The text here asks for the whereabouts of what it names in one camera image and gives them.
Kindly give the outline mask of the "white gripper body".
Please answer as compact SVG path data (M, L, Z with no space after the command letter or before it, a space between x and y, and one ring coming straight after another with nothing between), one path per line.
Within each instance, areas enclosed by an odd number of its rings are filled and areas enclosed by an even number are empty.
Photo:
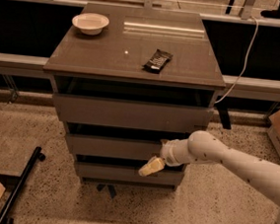
M162 144L160 157L169 167L190 163L192 159L186 139L175 139Z

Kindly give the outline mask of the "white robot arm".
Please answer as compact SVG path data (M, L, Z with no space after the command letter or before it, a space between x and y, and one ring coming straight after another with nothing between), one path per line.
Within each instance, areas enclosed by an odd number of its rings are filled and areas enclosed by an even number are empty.
M195 131L186 139L163 140L160 154L151 158L138 174L150 176L168 167L183 164L219 163L279 206L280 165L235 150L207 131Z

